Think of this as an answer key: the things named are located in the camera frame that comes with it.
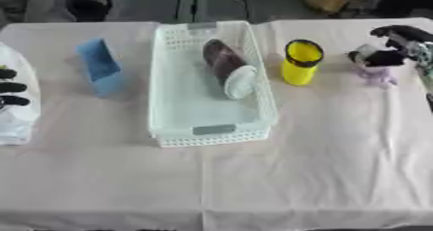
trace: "white plastic basket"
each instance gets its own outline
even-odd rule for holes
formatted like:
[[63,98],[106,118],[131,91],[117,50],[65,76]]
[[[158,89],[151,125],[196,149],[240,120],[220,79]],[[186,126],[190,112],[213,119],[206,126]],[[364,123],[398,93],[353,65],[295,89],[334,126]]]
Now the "white plastic basket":
[[[253,94],[240,101],[224,96],[203,59],[210,39],[222,40],[257,67]],[[277,120],[263,60],[244,21],[161,25],[149,91],[149,131],[161,147],[264,140]]]

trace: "basket handle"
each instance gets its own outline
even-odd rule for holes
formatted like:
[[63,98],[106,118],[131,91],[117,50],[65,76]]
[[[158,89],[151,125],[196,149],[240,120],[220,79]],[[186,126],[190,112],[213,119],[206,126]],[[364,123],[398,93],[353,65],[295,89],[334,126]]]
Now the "basket handle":
[[236,125],[219,125],[219,126],[209,126],[209,127],[194,127],[192,133],[194,135],[204,135],[204,134],[222,134],[231,133],[236,130]]
[[204,22],[204,23],[190,23],[188,24],[188,30],[205,30],[205,29],[217,29],[216,22]]

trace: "black finger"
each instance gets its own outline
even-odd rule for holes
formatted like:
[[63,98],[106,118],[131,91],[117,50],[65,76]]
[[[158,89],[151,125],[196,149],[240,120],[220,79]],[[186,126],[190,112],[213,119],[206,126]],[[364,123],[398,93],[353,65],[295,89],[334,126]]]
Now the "black finger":
[[347,56],[349,57],[349,59],[352,61],[352,62],[354,62],[354,63],[356,63],[357,61],[357,56],[359,55],[360,53],[358,52],[358,51],[351,51],[351,52],[349,52],[349,54],[347,54]]
[[433,95],[432,94],[427,94],[427,102],[428,105],[430,105],[430,109],[433,112]]
[[388,40],[387,43],[385,43],[385,46],[386,47],[393,47],[393,48],[396,48],[398,50],[404,49],[403,45],[401,45],[400,43],[393,41],[393,40]]
[[16,77],[16,71],[0,69],[0,79],[13,79],[14,77]]
[[30,103],[29,100],[18,97],[18,96],[0,96],[4,100],[5,105],[27,105]]
[[378,50],[365,58],[368,67],[400,66],[404,63],[404,56],[397,50]]
[[412,42],[433,42],[433,35],[427,33],[417,27],[413,26],[403,26],[403,25],[393,25],[393,26],[383,26],[371,31],[371,35],[376,37],[389,36],[390,33],[394,33],[403,37],[407,41]]
[[390,31],[392,30],[391,27],[392,26],[382,26],[382,27],[375,28],[370,32],[370,35],[376,36],[376,37],[387,36],[390,33]]
[[27,86],[21,83],[0,82],[0,94],[19,93],[27,90]]

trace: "white tablecloth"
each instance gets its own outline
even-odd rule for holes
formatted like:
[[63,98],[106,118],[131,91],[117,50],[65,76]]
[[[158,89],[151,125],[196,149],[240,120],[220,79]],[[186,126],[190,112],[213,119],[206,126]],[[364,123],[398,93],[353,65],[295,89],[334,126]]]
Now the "white tablecloth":
[[[33,142],[0,150],[0,227],[58,230],[288,230],[433,224],[433,116],[416,72],[368,87],[344,53],[369,31],[427,19],[275,21],[255,26],[279,122],[267,141],[160,149],[146,129],[155,23],[20,24],[0,41],[36,68],[43,117]],[[98,99],[75,47],[105,38],[128,77]],[[312,84],[278,77],[285,44],[326,60]]]

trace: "yellow container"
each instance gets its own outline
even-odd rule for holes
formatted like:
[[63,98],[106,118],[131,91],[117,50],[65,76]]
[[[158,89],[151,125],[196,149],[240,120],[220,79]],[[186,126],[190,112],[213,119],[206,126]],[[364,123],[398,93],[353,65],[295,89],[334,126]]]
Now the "yellow container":
[[295,40],[286,45],[286,58],[281,67],[284,80],[292,85],[303,86],[311,82],[317,64],[322,61],[322,47],[307,40]]

